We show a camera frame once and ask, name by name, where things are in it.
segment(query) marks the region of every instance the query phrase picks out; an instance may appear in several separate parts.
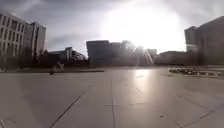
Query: tall building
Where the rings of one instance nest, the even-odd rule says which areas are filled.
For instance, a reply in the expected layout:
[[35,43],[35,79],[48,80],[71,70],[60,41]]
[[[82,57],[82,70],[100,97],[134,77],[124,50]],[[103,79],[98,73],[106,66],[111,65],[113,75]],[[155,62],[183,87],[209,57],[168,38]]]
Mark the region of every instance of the tall building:
[[193,49],[202,64],[224,64],[224,17],[219,17],[198,28],[185,30],[188,51]]
[[0,53],[9,56],[39,55],[44,50],[46,28],[27,23],[0,10]]

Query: building facade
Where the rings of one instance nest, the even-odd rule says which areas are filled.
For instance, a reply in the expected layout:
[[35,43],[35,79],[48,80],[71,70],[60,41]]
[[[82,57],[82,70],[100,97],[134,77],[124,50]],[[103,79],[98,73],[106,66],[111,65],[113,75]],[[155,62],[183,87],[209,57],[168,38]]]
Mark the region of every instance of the building facade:
[[108,40],[87,41],[91,66],[143,66],[152,61],[142,48],[136,48],[129,41],[122,43]]
[[198,61],[202,64],[224,64],[224,17],[185,30],[187,46],[193,44]]
[[39,55],[44,50],[46,28],[29,24],[0,10],[0,53],[7,56]]

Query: stone tile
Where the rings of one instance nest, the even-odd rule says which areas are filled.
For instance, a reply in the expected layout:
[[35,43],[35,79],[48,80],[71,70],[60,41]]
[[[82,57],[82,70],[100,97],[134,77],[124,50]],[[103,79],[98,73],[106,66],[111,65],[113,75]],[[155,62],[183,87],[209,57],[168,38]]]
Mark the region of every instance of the stone tile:
[[111,106],[73,106],[54,128],[113,128]]
[[111,86],[90,87],[76,104],[91,106],[112,105]]
[[220,109],[197,122],[186,126],[186,128],[223,128],[224,126],[224,109]]
[[157,106],[148,104],[115,106],[116,128],[178,128]]
[[191,102],[171,95],[160,99],[157,103],[180,126],[192,123],[209,113],[203,107],[196,106]]

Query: cloud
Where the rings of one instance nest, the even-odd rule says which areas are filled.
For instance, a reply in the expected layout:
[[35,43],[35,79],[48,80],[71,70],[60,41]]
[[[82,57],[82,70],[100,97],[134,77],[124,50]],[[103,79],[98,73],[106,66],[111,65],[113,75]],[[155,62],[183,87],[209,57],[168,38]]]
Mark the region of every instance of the cloud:
[[163,0],[191,25],[201,25],[224,14],[222,0]]

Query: window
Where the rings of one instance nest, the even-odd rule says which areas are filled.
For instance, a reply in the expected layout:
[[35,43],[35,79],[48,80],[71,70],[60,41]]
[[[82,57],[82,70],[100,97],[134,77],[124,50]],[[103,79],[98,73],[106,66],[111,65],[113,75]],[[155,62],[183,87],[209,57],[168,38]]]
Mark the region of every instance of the window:
[[3,36],[3,31],[4,31],[4,29],[1,28],[1,31],[0,31],[0,38],[2,38],[2,36]]
[[3,17],[3,16],[0,14],[0,24],[1,24],[1,21],[2,21],[2,17]]
[[18,42],[19,41],[19,34],[17,33],[16,34],[16,42]]
[[5,17],[5,16],[3,16],[3,26],[6,24],[6,19],[7,19],[7,17]]
[[12,41],[15,41],[15,32],[12,33]]
[[2,49],[3,49],[3,51],[5,52],[5,42],[4,42],[3,45],[2,45]]
[[18,52],[17,51],[17,45],[15,45],[15,50],[14,51],[15,51],[15,54],[17,54],[17,52]]
[[12,20],[12,23],[11,23],[11,29],[12,29],[12,30],[14,30],[14,31],[16,31],[17,24],[18,24],[18,22],[17,22],[17,21]]
[[23,30],[24,30],[24,25],[22,25],[22,32],[23,32]]
[[8,35],[8,31],[7,31],[7,30],[5,30],[4,40],[6,40],[6,39],[7,39],[7,35]]
[[12,39],[12,31],[9,31],[9,38],[8,40],[11,40]]
[[22,39],[23,39],[23,35],[20,35],[20,40],[19,40],[20,44],[22,44]]
[[9,24],[10,24],[10,18],[8,18],[8,22],[7,22],[7,27],[9,27]]
[[19,32],[20,32],[20,27],[21,27],[21,24],[18,23],[18,30],[17,31],[19,31]]

